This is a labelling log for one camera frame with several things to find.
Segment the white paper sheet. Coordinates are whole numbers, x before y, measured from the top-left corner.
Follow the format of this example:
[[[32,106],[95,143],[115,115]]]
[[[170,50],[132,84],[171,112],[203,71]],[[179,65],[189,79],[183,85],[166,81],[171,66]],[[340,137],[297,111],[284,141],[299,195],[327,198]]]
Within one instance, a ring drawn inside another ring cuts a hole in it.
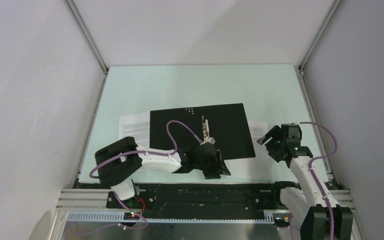
[[[296,181],[284,162],[274,161],[268,155],[265,146],[257,143],[257,140],[269,130],[269,124],[262,121],[249,121],[248,125],[255,157],[227,160],[226,165],[231,176],[226,176],[224,180],[230,183]]]

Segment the red folder black inside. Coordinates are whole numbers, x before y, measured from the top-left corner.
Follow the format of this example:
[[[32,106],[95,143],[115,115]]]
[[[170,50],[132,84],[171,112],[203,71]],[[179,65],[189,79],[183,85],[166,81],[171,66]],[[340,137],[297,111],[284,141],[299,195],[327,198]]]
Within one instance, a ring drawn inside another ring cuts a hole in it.
[[[149,146],[160,150],[196,147],[198,139],[204,139],[204,123],[225,160],[256,156],[243,103],[153,110]]]

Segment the printed paper sheet top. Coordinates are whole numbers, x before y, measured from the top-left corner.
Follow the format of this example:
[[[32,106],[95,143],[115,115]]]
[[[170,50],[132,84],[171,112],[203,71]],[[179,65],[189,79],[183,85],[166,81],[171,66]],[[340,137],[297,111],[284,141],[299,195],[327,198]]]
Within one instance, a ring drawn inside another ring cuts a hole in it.
[[[150,113],[122,115],[118,122],[117,139],[133,137],[136,143],[146,145],[150,140]]]

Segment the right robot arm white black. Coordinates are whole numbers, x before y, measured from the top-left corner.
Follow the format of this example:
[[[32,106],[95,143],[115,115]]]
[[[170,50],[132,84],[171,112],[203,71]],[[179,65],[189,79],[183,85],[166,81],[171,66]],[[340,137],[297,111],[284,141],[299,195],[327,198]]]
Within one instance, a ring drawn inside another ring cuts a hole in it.
[[[310,148],[302,145],[299,123],[275,125],[257,143],[264,145],[277,163],[285,162],[298,184],[278,182],[271,194],[271,204],[289,210],[288,228],[293,240],[350,240],[354,216],[341,206],[316,172]]]

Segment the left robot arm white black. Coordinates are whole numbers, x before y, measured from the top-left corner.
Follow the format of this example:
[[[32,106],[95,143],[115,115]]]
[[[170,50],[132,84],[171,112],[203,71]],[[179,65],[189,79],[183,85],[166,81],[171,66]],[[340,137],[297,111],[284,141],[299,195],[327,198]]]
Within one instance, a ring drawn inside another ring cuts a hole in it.
[[[139,145],[134,137],[127,136],[95,153],[96,167],[89,172],[89,177],[110,188],[125,208],[133,208],[138,202],[139,190],[132,175],[140,170],[171,174],[199,170],[206,180],[230,176],[223,155],[214,143],[210,138],[198,146],[162,150]]]

